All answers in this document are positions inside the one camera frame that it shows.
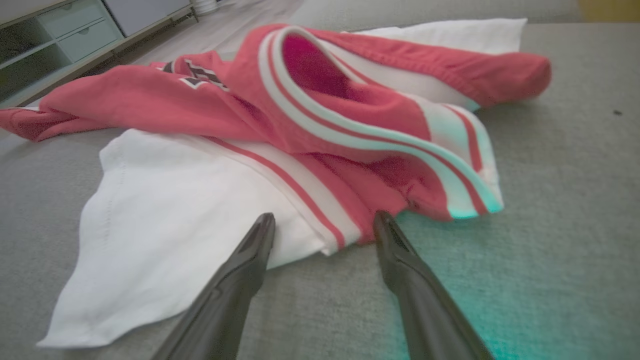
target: clothing pile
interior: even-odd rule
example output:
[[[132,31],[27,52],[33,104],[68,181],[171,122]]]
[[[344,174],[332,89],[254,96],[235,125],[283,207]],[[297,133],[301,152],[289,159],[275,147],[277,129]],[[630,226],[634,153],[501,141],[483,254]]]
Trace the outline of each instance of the clothing pile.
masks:
[[[0,111],[32,141],[125,127],[100,153],[76,270],[44,347],[94,347],[185,310],[257,215],[269,267],[372,240],[376,210],[436,220],[503,208],[472,113],[536,97],[549,61],[518,53],[525,20],[334,33],[274,24],[215,52],[123,65]]]

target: red stripe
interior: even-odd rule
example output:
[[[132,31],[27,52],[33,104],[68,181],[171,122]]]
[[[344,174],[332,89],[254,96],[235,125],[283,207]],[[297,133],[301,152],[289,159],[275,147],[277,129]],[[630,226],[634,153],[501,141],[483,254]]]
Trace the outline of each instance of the red stripe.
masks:
[[[324,215],[324,213],[322,212],[320,207],[316,204],[316,202],[313,199],[311,199],[311,196],[309,196],[309,194],[305,191],[305,189],[303,189],[302,186],[300,186],[300,184],[298,184],[298,182],[296,182],[296,180],[293,177],[291,177],[291,175],[289,175],[286,171],[282,170],[281,167],[263,158],[262,156],[255,154],[254,152],[231,145],[218,138],[207,137],[207,139],[231,151],[237,152],[238,154],[254,159],[255,161],[258,161],[260,164],[270,168],[274,173],[276,173],[276,175],[282,178],[293,189],[293,191],[296,192],[296,194],[298,194],[298,196],[302,199],[302,201],[304,201],[305,204],[309,207],[311,212],[313,212],[313,214],[318,218],[320,223],[322,223],[324,226],[326,226],[327,229],[329,229],[329,231],[331,231],[331,233],[335,236],[335,240],[338,245],[338,250],[344,248],[344,245],[345,245],[344,235],[340,232],[340,230],[335,225],[333,225],[333,223],[331,223],[331,221],[329,221],[329,219]]]
[[[367,134],[360,134],[360,133],[356,133],[356,132],[348,130],[348,129],[343,129],[343,128],[339,127],[339,126],[336,126],[335,124],[333,124],[331,122],[326,121],[325,119],[322,119],[321,117],[316,116],[316,114],[314,114],[311,111],[307,110],[304,106],[302,106],[300,103],[298,103],[288,93],[288,91],[284,88],[284,86],[280,82],[280,79],[278,78],[276,70],[275,70],[275,66],[273,65],[274,60],[273,60],[273,56],[272,56],[272,53],[273,53],[272,52],[272,48],[273,48],[273,37],[271,38],[271,40],[269,40],[269,46],[268,46],[268,59],[269,59],[269,69],[271,71],[271,76],[273,77],[274,82],[276,83],[276,86],[278,87],[278,89],[280,90],[282,95],[284,95],[284,97],[291,104],[293,104],[298,110],[300,110],[303,114],[305,114],[306,116],[308,116],[312,120],[314,120],[314,121],[316,121],[316,122],[318,122],[318,123],[320,123],[320,124],[322,124],[322,125],[324,125],[326,127],[329,127],[329,128],[331,128],[333,130],[340,131],[341,133],[346,133],[346,134],[349,134],[351,136],[355,136],[355,137],[359,137],[359,138],[365,138],[365,139],[369,139],[369,140],[377,140],[377,141],[388,142],[388,143],[389,142],[390,143],[396,143],[396,144],[399,144],[399,145],[412,147],[412,148],[417,149],[417,150],[422,151],[422,152],[426,152],[427,154],[433,156],[438,161],[443,163],[447,168],[449,168],[449,170],[453,171],[453,173],[456,174],[456,176],[458,176],[460,181],[462,181],[462,183],[465,185],[465,188],[467,189],[469,197],[471,198],[471,202],[474,205],[474,208],[476,209],[476,212],[479,215],[488,213],[488,210],[487,210],[486,206],[484,205],[484,202],[482,201],[482,198],[480,198],[480,195],[478,194],[476,188],[471,183],[471,181],[464,174],[462,174],[462,172],[460,170],[458,170],[455,166],[453,166],[453,164],[451,164],[449,161],[447,161],[446,159],[444,159],[440,155],[435,154],[434,152],[431,152],[431,151],[429,151],[427,149],[422,149],[422,148],[417,147],[416,145],[413,145],[413,144],[410,144],[410,143],[398,142],[398,141],[393,140],[393,139],[382,138],[382,137],[378,137],[378,136],[371,136],[371,135],[367,135]]]
[[[480,148],[478,146],[478,137],[476,134],[476,128],[473,124],[471,124],[471,120],[469,120],[465,114],[459,112],[458,110],[452,108],[449,105],[443,104],[444,107],[453,111],[459,118],[462,120],[462,123],[465,125],[465,129],[467,130],[467,138],[469,141],[469,153],[471,154],[471,165],[473,166],[476,172],[482,170],[482,156],[480,155]]]

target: white fabric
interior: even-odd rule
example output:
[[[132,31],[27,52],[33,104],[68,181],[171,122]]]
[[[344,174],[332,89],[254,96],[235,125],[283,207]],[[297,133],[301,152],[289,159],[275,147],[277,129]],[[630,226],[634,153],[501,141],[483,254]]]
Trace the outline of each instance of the white fabric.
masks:
[[[527,19],[451,20],[427,22],[408,28],[380,28],[358,34],[454,47],[486,54],[513,53],[520,49],[520,37]]]
[[[269,143],[232,140],[227,141],[227,143],[244,151],[259,155],[261,158],[264,158],[280,170],[289,174],[291,180],[295,181],[297,185],[306,191],[310,200],[318,207],[319,211],[322,212],[329,223],[333,224],[337,230],[340,231],[344,237],[345,245],[351,245],[361,237],[360,228],[353,222],[342,205],[340,205],[340,201],[331,190],[329,190],[313,172],[293,156],[277,149]],[[300,215],[316,230],[318,237],[324,242],[324,247],[321,250],[324,255],[328,256],[339,250],[335,234],[323,225],[322,221],[318,219],[316,214],[314,214],[307,203],[291,188],[287,181],[259,161],[255,161],[234,151],[227,151],[226,154],[228,157],[236,159],[262,174],[289,199],[294,207],[298,209]]]
[[[518,51],[525,22],[447,21],[369,33],[501,53]],[[38,346],[107,345],[180,313],[263,212],[278,224],[270,268],[335,251],[281,186],[208,140],[129,130],[100,160],[104,178],[81,215],[77,266]]]

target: white cabinet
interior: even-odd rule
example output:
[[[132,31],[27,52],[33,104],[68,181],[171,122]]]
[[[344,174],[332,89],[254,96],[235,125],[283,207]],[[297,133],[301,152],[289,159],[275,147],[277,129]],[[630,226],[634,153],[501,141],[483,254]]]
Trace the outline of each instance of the white cabinet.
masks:
[[[79,0],[45,12],[38,19],[53,37],[58,38],[103,16],[94,0]]]
[[[104,0],[128,37],[189,5],[189,0]]]
[[[118,35],[106,21],[100,21],[60,41],[71,61],[78,61],[94,51],[118,40]]]

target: red fabric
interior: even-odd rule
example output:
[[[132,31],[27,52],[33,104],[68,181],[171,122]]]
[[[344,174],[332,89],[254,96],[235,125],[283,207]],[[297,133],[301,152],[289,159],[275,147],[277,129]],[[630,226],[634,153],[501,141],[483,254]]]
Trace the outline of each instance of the red fabric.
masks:
[[[119,66],[77,79],[45,96],[39,112],[1,110],[0,126],[32,141],[62,133],[127,127],[269,142],[293,154],[331,190],[361,228],[362,241],[371,238],[371,222],[378,209],[395,215],[409,207],[438,220],[451,220],[443,184],[424,162],[392,151],[365,151],[324,140],[292,121],[268,95],[260,77],[259,49],[268,34],[283,26],[252,31],[233,62],[221,61],[215,52],[209,52],[152,67]],[[435,76],[484,106],[538,95],[550,79],[548,60],[531,54],[491,56],[363,35],[310,32],[380,64]],[[282,55],[294,82],[324,108],[361,124],[430,140],[422,110],[410,98],[382,86],[349,80],[304,38],[287,38]],[[275,75],[273,59],[269,66]],[[406,145],[332,124],[293,99],[279,80],[275,82],[286,101],[327,128]],[[473,127],[467,123],[465,127],[473,148],[472,167],[479,172],[482,159],[477,153],[473,155],[478,146]],[[489,212],[467,177],[438,154],[431,155],[460,178],[478,214]]]

